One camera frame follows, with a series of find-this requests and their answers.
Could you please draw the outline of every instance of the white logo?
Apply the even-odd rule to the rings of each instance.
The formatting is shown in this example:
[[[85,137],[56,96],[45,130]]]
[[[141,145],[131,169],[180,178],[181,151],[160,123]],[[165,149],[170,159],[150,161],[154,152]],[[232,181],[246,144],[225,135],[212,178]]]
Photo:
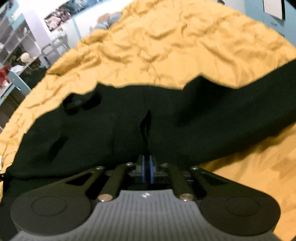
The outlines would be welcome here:
[[[147,192],[145,192],[145,193],[142,194],[142,197],[143,198],[148,198],[150,196],[151,196],[151,194],[150,193],[147,193]]]

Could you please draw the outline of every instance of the white ball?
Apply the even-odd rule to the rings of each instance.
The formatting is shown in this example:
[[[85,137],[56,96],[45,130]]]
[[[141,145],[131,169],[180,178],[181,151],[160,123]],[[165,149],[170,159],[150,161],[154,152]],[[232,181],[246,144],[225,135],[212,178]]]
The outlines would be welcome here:
[[[28,53],[23,53],[21,56],[20,56],[20,60],[23,62],[23,63],[27,63],[27,62],[30,62],[30,55]]]

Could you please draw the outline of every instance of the wrinkled yellow fabric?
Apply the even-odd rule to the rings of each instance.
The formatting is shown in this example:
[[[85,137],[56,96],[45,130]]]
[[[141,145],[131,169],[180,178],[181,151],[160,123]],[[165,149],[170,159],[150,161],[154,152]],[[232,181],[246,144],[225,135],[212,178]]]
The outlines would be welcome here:
[[[36,118],[71,92],[97,83],[182,89],[199,74],[239,88],[296,58],[274,30],[210,0],[135,0],[122,13],[110,30],[95,30],[64,54],[20,104],[0,135],[2,172]],[[203,166],[272,195],[282,211],[275,234],[296,235],[296,125]]]

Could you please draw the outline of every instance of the ribbed surface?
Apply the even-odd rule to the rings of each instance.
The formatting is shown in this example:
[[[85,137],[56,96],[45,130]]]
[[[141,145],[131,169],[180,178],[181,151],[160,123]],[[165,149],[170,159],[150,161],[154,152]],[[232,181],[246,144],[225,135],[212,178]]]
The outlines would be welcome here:
[[[24,232],[11,241],[279,241],[272,233],[236,237],[212,227],[194,202],[177,199],[172,190],[121,191],[99,203],[90,218],[62,235],[38,237]]]

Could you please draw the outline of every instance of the black cloth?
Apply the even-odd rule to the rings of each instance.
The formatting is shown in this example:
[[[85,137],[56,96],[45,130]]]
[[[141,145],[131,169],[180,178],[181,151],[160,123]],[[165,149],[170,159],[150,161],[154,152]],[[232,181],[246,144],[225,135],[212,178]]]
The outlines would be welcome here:
[[[296,61],[240,89],[202,76],[183,90],[98,84],[38,118],[7,174],[15,183],[63,178],[98,165],[113,168],[145,153],[181,168],[198,165],[246,149],[295,122],[295,93]],[[4,203],[15,193],[13,182],[6,184]]]

